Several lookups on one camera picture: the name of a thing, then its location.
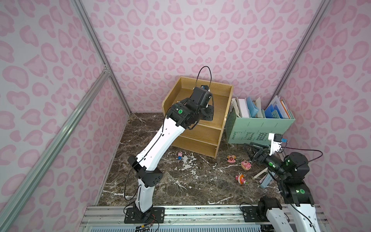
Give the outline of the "blue pink pig figure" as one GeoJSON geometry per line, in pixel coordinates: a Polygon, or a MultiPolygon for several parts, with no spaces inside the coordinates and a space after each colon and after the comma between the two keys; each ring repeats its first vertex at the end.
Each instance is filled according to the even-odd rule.
{"type": "Polygon", "coordinates": [[[182,152],[178,152],[177,159],[178,160],[182,160],[183,159],[183,153],[182,152]]]}

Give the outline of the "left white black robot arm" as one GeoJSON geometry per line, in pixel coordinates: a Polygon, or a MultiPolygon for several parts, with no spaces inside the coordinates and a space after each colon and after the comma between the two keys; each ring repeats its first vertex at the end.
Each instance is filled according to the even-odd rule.
{"type": "Polygon", "coordinates": [[[164,153],[185,130],[192,130],[201,120],[212,121],[214,106],[209,104],[214,97],[207,85],[195,87],[189,98],[173,104],[164,116],[163,124],[151,142],[128,162],[138,178],[138,195],[134,212],[140,217],[150,216],[153,194],[163,173],[158,163],[164,153]]]}

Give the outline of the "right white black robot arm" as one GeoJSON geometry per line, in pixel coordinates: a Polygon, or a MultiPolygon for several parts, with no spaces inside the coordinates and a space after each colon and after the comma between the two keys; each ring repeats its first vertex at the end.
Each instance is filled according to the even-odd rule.
{"type": "MultiPolygon", "coordinates": [[[[256,143],[244,144],[252,162],[265,166],[269,173],[274,173],[280,194],[294,219],[298,232],[319,232],[315,202],[308,186],[304,182],[310,171],[308,159],[301,153],[292,152],[283,160],[269,154],[269,147],[256,143]]],[[[262,197],[257,213],[262,220],[271,223],[276,232],[293,231],[282,206],[275,198],[262,197]]]]}

